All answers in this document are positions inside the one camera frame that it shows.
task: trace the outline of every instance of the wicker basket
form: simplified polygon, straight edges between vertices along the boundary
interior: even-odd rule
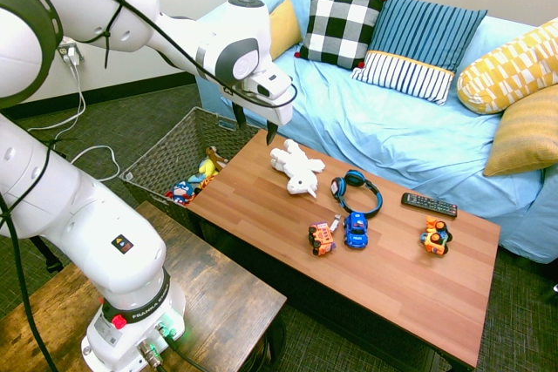
[[[239,129],[233,119],[195,107],[120,178],[138,202],[149,201],[192,230],[187,208],[165,193],[198,172],[206,148],[214,145],[223,158],[232,159],[258,130],[253,125]]]

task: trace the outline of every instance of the toy wheel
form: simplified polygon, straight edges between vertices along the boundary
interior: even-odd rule
[[[440,244],[442,242],[442,239],[438,233],[434,233],[433,235],[430,236],[430,241],[432,243]]]

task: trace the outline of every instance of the blue toy car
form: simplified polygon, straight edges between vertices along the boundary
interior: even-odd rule
[[[368,220],[363,213],[350,213],[343,221],[344,241],[349,247],[364,248],[368,246]]]

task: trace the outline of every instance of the orange toy truck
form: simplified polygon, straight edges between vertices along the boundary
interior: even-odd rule
[[[312,254],[315,256],[323,256],[336,247],[327,222],[312,224],[308,228],[308,240],[313,247]]]

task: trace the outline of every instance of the black remote control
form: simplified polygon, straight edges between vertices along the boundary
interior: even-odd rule
[[[415,206],[416,208],[423,208],[435,213],[441,213],[450,217],[457,217],[457,205],[444,202],[443,200],[435,200],[427,198],[415,193],[405,192],[401,197],[403,205]]]

